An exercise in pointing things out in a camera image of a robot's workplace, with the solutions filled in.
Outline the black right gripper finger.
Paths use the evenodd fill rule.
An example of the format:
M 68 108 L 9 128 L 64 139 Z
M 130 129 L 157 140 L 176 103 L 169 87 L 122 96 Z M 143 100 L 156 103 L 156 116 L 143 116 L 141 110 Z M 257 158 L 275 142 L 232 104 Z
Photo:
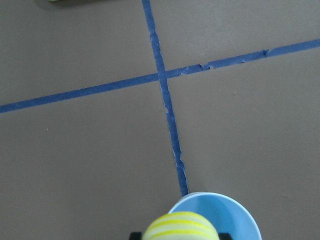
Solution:
M 131 232 L 129 235 L 129 240 L 142 240 L 143 233 L 142 232 Z

